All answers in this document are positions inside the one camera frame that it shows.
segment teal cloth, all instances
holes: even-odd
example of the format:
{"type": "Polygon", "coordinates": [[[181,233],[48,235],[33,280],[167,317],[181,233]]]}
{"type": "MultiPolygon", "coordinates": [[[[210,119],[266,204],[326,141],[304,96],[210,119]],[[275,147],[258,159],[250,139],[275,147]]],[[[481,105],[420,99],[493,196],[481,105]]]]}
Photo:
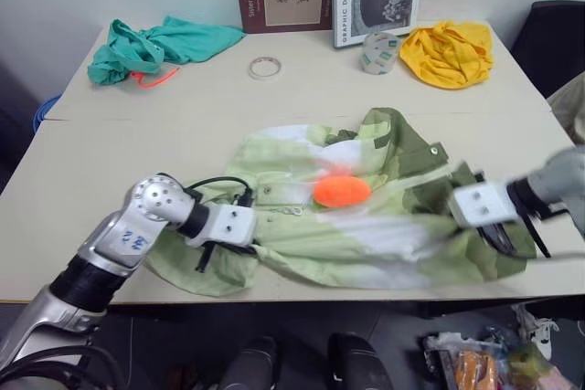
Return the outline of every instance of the teal cloth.
{"type": "Polygon", "coordinates": [[[110,25],[108,43],[88,66],[88,76],[95,84],[107,85],[122,81],[131,71],[156,73],[163,61],[207,61],[244,36],[235,27],[198,25],[170,16],[161,26],[135,32],[116,19],[110,25]]]}

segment white book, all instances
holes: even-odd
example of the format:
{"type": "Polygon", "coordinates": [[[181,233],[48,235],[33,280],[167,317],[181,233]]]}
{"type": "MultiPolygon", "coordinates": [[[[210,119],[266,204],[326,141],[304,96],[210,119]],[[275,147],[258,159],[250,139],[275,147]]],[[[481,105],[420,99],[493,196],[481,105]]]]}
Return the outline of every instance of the white book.
{"type": "Polygon", "coordinates": [[[419,0],[333,0],[334,46],[361,43],[372,32],[408,34],[418,10],[419,0]]]}

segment orange sponge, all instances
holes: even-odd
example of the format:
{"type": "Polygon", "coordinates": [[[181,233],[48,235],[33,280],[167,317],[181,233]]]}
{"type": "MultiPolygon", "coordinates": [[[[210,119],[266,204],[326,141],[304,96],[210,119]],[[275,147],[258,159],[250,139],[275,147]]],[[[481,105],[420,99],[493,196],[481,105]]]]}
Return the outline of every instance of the orange sponge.
{"type": "Polygon", "coordinates": [[[351,175],[326,177],[314,187],[314,201],[327,207],[345,207],[366,201],[372,190],[351,175]]]}

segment white table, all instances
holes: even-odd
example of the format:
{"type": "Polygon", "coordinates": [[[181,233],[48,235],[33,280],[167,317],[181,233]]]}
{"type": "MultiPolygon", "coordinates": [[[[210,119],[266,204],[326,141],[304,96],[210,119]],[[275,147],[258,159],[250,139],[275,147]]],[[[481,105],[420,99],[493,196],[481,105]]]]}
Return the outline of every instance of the white table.
{"type": "MultiPolygon", "coordinates": [[[[372,102],[364,97],[350,115],[330,111],[303,121],[351,127],[372,102]]],[[[179,180],[222,174],[241,136],[269,123],[268,115],[241,118],[231,112],[194,113],[176,121],[45,121],[0,197],[0,299],[30,300],[54,279],[100,220],[122,204],[125,191],[143,176],[167,172],[179,180]],[[229,131],[214,131],[223,114],[229,131]]],[[[272,123],[295,121],[281,115],[272,123]]],[[[427,141],[442,142],[451,160],[466,160],[488,178],[514,177],[539,167],[570,145],[548,112],[419,114],[411,125],[427,141]]],[[[568,218],[539,228],[551,253],[585,246],[568,218]]],[[[212,299],[181,291],[140,268],[115,297],[118,302],[238,300],[454,300],[585,293],[585,259],[532,262],[526,272],[478,285],[425,290],[323,288],[260,268],[256,284],[239,294],[212,299]]]]}
{"type": "Polygon", "coordinates": [[[359,66],[360,47],[333,49],[330,31],[250,35],[205,63],[183,66],[165,84],[142,90],[133,80],[107,87],[90,84],[87,66],[106,41],[104,29],[48,119],[199,123],[210,115],[230,114],[238,116],[237,123],[272,126],[332,115],[359,118],[364,99],[370,107],[394,107],[407,116],[550,111],[492,35],[491,78],[456,92],[420,82],[401,62],[389,75],[368,75],[359,66]],[[250,78],[248,65],[260,56],[280,60],[283,74],[270,81],[250,78]]]}

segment duct tape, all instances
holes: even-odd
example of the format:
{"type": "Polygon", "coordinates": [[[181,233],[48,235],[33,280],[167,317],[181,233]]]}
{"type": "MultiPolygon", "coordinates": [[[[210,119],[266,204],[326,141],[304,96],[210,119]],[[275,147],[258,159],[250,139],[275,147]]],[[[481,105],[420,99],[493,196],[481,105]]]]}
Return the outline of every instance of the duct tape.
{"type": "Polygon", "coordinates": [[[274,57],[258,57],[248,65],[248,75],[257,80],[273,79],[282,74],[282,63],[274,57]]]}
{"type": "Polygon", "coordinates": [[[375,32],[364,40],[362,67],[372,75],[383,75],[394,67],[400,49],[400,40],[387,32],[375,32]]]}

